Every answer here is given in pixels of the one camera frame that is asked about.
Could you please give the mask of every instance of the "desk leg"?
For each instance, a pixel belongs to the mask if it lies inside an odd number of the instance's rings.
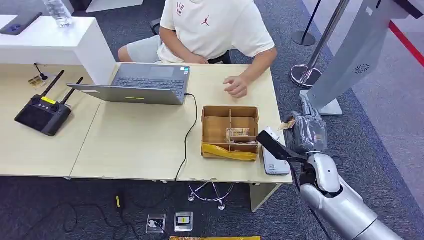
[[[281,183],[261,183],[260,185],[250,184],[250,205],[252,213],[255,213],[272,194],[274,194]]]

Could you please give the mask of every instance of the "red barrier rope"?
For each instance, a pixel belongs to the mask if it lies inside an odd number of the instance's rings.
[[[424,56],[420,51],[412,44],[411,41],[404,35],[401,30],[399,30],[398,26],[395,25],[394,22],[390,21],[388,27],[390,30],[396,35],[399,41],[405,46],[406,49],[413,55],[413,57],[424,67]]]

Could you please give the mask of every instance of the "yellow packaging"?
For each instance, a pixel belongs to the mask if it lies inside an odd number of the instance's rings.
[[[222,147],[215,146],[212,144],[202,143],[201,151],[203,153],[212,154],[214,156],[219,156],[227,159],[242,160],[242,161],[252,161],[256,160],[256,154],[245,151],[228,151]]]
[[[260,236],[238,236],[238,237],[182,237],[172,236],[169,240],[261,240]]]

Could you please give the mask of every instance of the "laptop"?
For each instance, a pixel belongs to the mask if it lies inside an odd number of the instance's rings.
[[[110,86],[67,84],[107,102],[183,105],[189,66],[122,63]]]

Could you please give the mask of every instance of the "cardboard compartment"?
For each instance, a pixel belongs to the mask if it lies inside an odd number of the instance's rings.
[[[202,111],[202,143],[215,145],[230,152],[258,154],[258,108],[251,106],[204,106]],[[248,134],[231,136],[230,132]],[[204,158],[223,158],[202,152]]]

